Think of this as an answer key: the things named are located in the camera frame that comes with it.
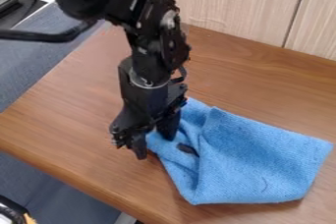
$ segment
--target towel fold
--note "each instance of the towel fold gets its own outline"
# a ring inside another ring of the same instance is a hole
[[[189,99],[176,138],[148,147],[189,203],[208,204],[301,199],[333,145]]]

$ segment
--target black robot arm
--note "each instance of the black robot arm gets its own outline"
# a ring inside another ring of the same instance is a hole
[[[191,48],[181,30],[175,0],[56,1],[67,15],[84,21],[76,32],[67,31],[68,39],[97,20],[125,29],[132,56],[119,66],[124,108],[110,132],[117,147],[125,145],[138,159],[145,159],[146,134],[156,128],[164,138],[172,140],[180,123],[181,108],[187,101],[188,88],[182,84],[186,75],[183,64],[189,59]],[[24,32],[10,31],[7,37],[5,33],[0,31],[0,39],[27,38]],[[43,34],[35,35],[46,41]],[[176,71],[180,71],[181,77],[172,79]]]

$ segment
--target wooden table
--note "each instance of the wooden table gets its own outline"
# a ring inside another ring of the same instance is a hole
[[[336,62],[191,28],[189,96],[336,141]],[[191,206],[158,159],[110,144],[123,32],[104,28],[0,115],[0,148],[146,224],[336,223],[336,153],[302,201]]]

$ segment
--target black cable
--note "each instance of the black cable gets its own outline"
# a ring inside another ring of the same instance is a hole
[[[0,39],[49,43],[69,42],[76,39],[81,33],[85,32],[89,28],[92,28],[95,24],[96,21],[82,22],[78,26],[56,34],[0,29]]]
[[[0,214],[4,215],[6,218],[10,219],[14,224],[26,224],[25,218],[18,214],[16,211],[9,209],[7,207],[0,206]]]

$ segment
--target black wire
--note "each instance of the black wire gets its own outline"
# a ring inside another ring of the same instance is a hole
[[[0,214],[9,218],[14,224],[26,224],[25,218],[16,211],[7,207],[0,206]]]
[[[49,43],[69,42],[77,38],[81,33],[92,28],[96,21],[82,22],[78,26],[70,28],[60,33],[50,34],[21,30],[2,30],[0,29],[0,39],[19,40],[19,41],[36,41]]]

